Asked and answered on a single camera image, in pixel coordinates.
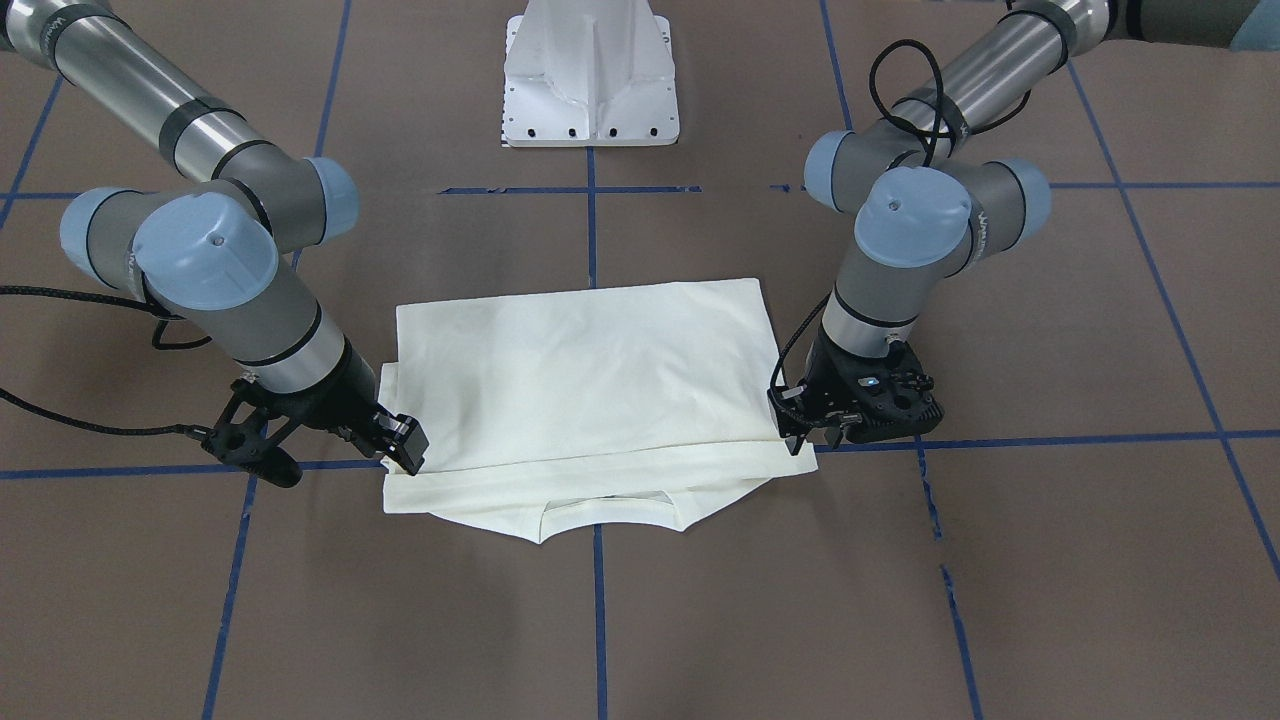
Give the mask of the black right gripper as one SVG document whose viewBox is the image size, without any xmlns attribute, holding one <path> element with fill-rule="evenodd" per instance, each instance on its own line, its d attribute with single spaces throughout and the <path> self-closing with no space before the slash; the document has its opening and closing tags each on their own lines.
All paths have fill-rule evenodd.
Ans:
<svg viewBox="0 0 1280 720">
<path fill-rule="evenodd" d="M 429 439 L 420 421 L 376 402 L 375 379 L 347 345 L 335 369 L 316 386 L 280 395 L 260 380 L 234 380 L 232 397 L 201 447 L 220 462 L 282 488 L 297 486 L 302 470 L 282 443 L 300 428 L 324 430 L 353 445 L 365 457 L 383 454 L 416 477 Z"/>
</svg>

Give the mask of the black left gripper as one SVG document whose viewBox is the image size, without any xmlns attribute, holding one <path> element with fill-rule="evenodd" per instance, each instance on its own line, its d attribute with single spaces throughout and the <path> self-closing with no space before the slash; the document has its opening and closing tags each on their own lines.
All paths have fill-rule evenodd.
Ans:
<svg viewBox="0 0 1280 720">
<path fill-rule="evenodd" d="M 868 445 L 924 436 L 943 420 L 934 380 L 911 346 L 896 340 L 888 350 L 883 357 L 861 357 L 819 332 L 800 383 L 771 386 L 765 393 L 791 456 L 806 441 Z"/>
</svg>

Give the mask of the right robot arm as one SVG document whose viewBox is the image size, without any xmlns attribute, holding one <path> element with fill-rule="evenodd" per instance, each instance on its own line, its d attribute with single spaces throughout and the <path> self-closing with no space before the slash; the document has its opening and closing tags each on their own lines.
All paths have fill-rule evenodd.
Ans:
<svg viewBox="0 0 1280 720">
<path fill-rule="evenodd" d="M 429 446 L 419 420 L 378 402 L 371 368 L 288 263 L 355 227 L 346 169 L 284 152 L 106 1 L 5 1 L 3 50 L 82 88 L 191 182 L 87 191 L 59 229 L 70 261 L 109 288 L 104 302 L 193 323 L 242 372 L 210 427 L 150 434 L 186 436 L 284 488 L 302 477 L 283 446 L 300 428 L 419 473 Z"/>
</svg>

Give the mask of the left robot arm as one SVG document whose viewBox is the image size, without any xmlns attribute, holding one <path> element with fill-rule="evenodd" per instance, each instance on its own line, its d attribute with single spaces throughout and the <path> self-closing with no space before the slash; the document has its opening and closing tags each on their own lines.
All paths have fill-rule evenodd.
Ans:
<svg viewBox="0 0 1280 720">
<path fill-rule="evenodd" d="M 815 338 L 803 378 L 771 378 L 780 436 L 799 455 L 814 433 L 832 448 L 932 432 L 945 411 L 909 343 L 931 291 L 1009 251 L 1047 222 L 1051 188 L 1020 159 L 968 165 L 956 152 L 1012 119 L 1034 86 L 1107 40 L 1233 51 L 1277 50 L 1275 1 L 1012 1 L 998 23 L 892 104 L 869 82 L 878 120 L 823 135 L 804 184 L 854 219 L 832 290 L 806 316 Z"/>
</svg>

